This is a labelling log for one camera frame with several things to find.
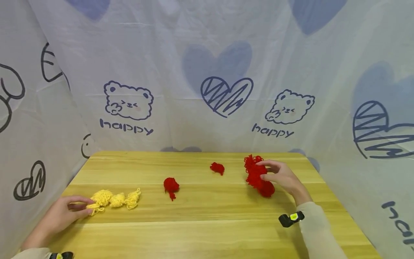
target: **bear drawing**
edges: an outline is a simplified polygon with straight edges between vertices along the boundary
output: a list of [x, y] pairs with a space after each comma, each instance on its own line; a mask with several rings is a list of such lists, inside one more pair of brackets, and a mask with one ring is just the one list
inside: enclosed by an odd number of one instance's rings
[[292, 124], [300, 121], [314, 103], [314, 96], [301, 95], [286, 89], [278, 94], [265, 119], [276, 124]]
[[136, 121], [151, 116], [154, 96], [148, 89], [121, 85], [115, 81], [109, 81], [103, 88], [106, 94], [105, 110], [109, 114]]

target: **red yarn pile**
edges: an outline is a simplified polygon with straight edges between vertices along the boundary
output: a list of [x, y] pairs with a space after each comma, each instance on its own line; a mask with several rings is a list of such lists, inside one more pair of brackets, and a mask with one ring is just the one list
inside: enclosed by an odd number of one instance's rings
[[176, 198], [176, 195], [174, 192], [178, 191], [180, 188], [180, 185], [176, 182], [174, 178], [168, 177], [164, 180], [164, 189], [165, 192], [168, 192], [170, 194], [171, 201], [174, 201]]
[[267, 169], [264, 165], [256, 165], [257, 162], [263, 161], [260, 156], [249, 155], [244, 158], [244, 167], [248, 173], [246, 182], [253, 188], [257, 189], [263, 197], [271, 197], [274, 193], [274, 186], [271, 182], [263, 181], [260, 178], [261, 174], [267, 174]]
[[224, 173], [224, 166], [222, 164], [217, 164], [216, 162], [211, 164], [210, 169], [220, 175], [223, 175]]

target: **beige sleeve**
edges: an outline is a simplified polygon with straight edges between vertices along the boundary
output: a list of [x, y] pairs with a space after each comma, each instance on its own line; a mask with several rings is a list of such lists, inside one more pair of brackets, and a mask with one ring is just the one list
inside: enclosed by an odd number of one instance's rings
[[48, 248], [30, 248], [16, 254], [12, 259], [49, 259], [51, 254]]
[[314, 202], [298, 206], [305, 218], [299, 222], [303, 240], [308, 248], [309, 259], [347, 259], [331, 233], [331, 227], [323, 209]]

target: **wristband device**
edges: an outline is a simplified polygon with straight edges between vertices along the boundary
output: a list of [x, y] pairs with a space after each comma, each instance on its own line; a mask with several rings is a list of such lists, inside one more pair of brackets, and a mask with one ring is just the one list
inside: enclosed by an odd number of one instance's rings
[[64, 252], [64, 253], [53, 253], [49, 257], [49, 259], [73, 259], [74, 254], [72, 252]]
[[295, 224], [296, 222], [299, 222], [305, 218], [305, 215], [302, 213], [302, 211], [297, 211], [296, 213], [291, 214], [288, 216], [287, 214], [283, 214], [279, 217], [279, 222], [282, 224], [284, 228], [288, 228]]

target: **left hand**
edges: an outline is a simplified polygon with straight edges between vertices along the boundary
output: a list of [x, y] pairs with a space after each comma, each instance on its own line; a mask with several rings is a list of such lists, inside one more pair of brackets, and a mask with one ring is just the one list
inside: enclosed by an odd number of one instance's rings
[[74, 221], [90, 215], [92, 209], [86, 209], [86, 205], [93, 203], [93, 200], [79, 195], [60, 197], [26, 238], [22, 250], [47, 246], [53, 235], [66, 229]]

